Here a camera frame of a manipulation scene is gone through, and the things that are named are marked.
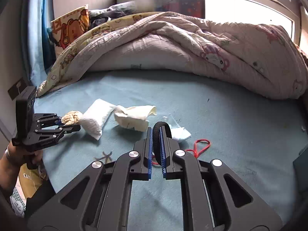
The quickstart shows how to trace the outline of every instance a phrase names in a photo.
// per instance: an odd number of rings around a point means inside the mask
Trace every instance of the blanket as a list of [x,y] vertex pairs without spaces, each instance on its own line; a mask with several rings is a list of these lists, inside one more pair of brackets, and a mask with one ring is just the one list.
[[271,99],[298,98],[308,68],[281,26],[215,23],[174,12],[115,19],[76,39],[37,96],[77,82],[88,70],[173,69],[216,78]]

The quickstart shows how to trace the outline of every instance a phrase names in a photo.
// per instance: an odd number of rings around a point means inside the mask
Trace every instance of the wall outlet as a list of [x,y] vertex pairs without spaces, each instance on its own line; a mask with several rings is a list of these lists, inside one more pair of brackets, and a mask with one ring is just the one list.
[[16,82],[7,92],[12,101],[27,87],[23,78]]

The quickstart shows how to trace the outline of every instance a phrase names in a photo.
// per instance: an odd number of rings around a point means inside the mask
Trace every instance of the red cord loop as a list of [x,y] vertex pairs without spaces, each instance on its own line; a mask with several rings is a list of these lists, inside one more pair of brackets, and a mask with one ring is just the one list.
[[[198,151],[197,151],[197,143],[198,143],[198,142],[207,142],[208,144],[207,144],[200,152],[198,152]],[[211,146],[211,142],[210,142],[209,140],[207,140],[207,139],[198,139],[198,140],[195,141],[195,144],[194,144],[194,146],[193,146],[193,149],[186,149],[185,151],[186,151],[186,152],[188,152],[188,151],[193,152],[194,157],[197,159],[197,158],[198,158],[205,150],[207,150],[210,146]],[[152,164],[153,164],[153,165],[158,165],[158,163],[155,162],[155,161],[152,161]]]

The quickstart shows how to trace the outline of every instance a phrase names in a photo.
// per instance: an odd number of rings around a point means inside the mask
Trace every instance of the cartoon printed bag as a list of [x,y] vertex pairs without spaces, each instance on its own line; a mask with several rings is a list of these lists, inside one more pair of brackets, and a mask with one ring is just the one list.
[[56,58],[79,36],[88,31],[88,4],[50,22]]

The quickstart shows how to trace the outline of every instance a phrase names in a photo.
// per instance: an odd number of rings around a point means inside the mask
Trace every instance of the mattress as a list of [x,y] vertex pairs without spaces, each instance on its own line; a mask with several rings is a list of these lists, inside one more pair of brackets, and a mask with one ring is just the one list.
[[[237,85],[182,72],[122,70],[86,73],[80,81],[37,98],[35,112],[84,113],[98,98],[124,107],[156,105],[157,116],[148,117],[150,127],[172,114],[192,134],[180,143],[182,149],[192,148],[197,139],[209,139],[212,145],[199,159],[222,160],[284,223],[289,220],[297,195],[292,162],[308,142],[296,100],[274,101]],[[103,151],[112,151],[116,160],[145,136],[120,127],[113,115],[98,141],[83,129],[66,135],[44,150],[55,191]],[[150,181],[133,182],[128,230],[161,230],[162,225],[165,230],[182,230],[181,187],[179,180],[166,181],[161,169],[153,168]]]

